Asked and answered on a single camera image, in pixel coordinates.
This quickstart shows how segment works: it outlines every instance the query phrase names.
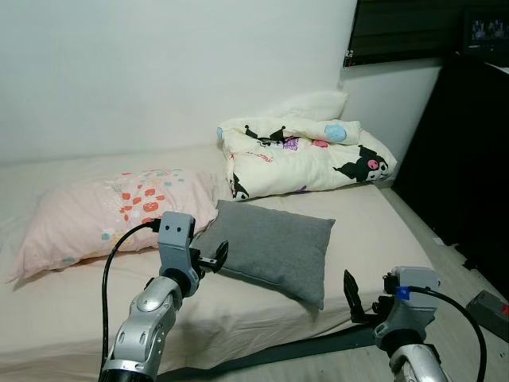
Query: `window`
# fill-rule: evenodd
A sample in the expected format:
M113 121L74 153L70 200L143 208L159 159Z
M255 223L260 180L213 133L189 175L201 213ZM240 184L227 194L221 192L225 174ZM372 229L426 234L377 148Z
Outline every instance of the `window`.
M344 66L461 50L464 11L507 4L507 0L358 0Z

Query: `pink text on blanket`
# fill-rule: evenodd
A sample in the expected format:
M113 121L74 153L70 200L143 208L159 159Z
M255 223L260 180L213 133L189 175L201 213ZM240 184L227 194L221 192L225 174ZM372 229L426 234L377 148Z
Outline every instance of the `pink text on blanket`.
M256 154L256 153L253 153L252 151L247 151L247 153L254 155L255 157L261 158L267 163L271 163L274 161L272 158L267 157L265 154Z

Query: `gray pillow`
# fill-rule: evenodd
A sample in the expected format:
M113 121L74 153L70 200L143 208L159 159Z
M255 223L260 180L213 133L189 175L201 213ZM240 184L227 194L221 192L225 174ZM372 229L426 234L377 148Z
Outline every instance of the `gray pillow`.
M224 240L221 274L274 288L324 309L325 252L334 219L219 201L216 221L193 242L204 256Z

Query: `bed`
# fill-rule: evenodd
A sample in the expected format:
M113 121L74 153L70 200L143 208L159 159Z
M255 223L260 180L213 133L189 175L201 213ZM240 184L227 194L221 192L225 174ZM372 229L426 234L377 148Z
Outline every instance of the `bed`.
M214 169L219 198L231 199L224 156L217 146L0 167L0 276L14 264L37 197L57 182L154 166ZM368 307L382 292L382 275L396 265L431 263L383 195L373 185L248 201L269 209L335 218L326 255L324 310L260 286L207 275L185 299L170 332L159 373L183 367L212 368L274 345L340 332L352 326L343 272L357 279ZM100 285L104 258L89 259L25 282L2 283L0 380L97 380L101 351ZM115 258L108 284L111 338L131 299L157 275L158 252Z

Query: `cartoon print blanket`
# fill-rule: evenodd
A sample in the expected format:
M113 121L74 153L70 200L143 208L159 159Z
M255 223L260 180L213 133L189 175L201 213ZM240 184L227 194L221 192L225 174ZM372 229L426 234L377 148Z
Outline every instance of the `cartoon print blanket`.
M230 119L217 134L236 201L381 180L396 166L392 153L356 121Z

